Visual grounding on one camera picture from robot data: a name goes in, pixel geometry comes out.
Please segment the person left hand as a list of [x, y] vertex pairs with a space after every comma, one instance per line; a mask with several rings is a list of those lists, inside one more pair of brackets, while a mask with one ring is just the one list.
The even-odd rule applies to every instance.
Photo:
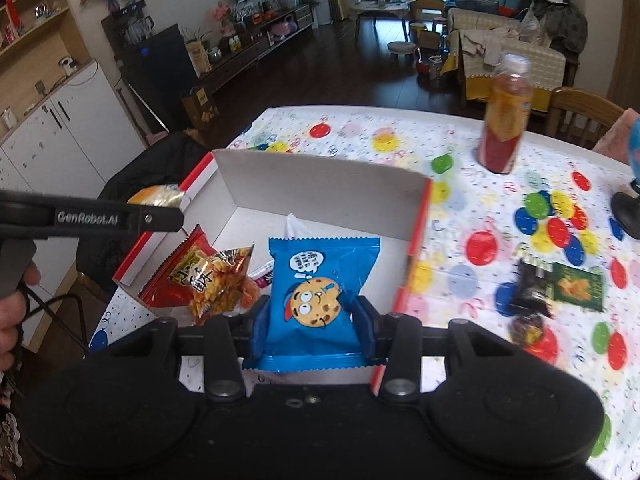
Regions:
[[14, 348], [20, 342], [20, 325], [26, 314], [26, 299], [16, 290], [0, 300], [0, 370], [6, 372], [15, 361]]

